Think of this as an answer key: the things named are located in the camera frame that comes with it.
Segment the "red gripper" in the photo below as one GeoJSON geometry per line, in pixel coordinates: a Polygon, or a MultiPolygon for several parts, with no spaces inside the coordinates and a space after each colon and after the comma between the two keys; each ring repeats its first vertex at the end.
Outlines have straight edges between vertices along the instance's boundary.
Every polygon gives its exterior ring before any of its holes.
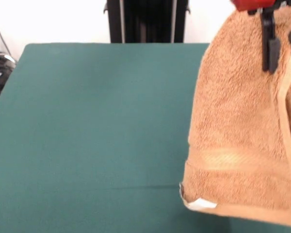
{"type": "Polygon", "coordinates": [[[275,0],[230,0],[239,12],[256,11],[262,9],[260,14],[262,29],[262,70],[274,73],[278,67],[280,54],[280,40],[276,37],[274,9],[275,0]]]}

